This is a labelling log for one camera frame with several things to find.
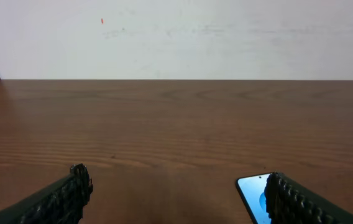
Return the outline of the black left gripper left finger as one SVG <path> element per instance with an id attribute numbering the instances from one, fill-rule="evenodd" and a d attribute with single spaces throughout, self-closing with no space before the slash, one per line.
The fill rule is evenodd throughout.
<path id="1" fill-rule="evenodd" d="M 0 211 L 0 224 L 77 224 L 93 192 L 92 179 L 84 164 L 70 173 Z"/>

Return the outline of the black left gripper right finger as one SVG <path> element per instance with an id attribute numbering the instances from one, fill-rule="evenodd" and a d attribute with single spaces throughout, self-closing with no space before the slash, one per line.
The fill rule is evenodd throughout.
<path id="1" fill-rule="evenodd" d="M 353 214 L 310 191 L 281 172 L 272 172 L 264 190 L 272 223 L 353 224 Z"/>

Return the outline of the blue Galaxy smartphone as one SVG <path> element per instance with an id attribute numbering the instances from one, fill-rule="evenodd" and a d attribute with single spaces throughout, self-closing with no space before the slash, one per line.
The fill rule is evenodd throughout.
<path id="1" fill-rule="evenodd" d="M 271 224 L 266 211 L 265 187 L 270 173 L 240 177 L 236 179 L 236 189 L 254 224 Z"/>

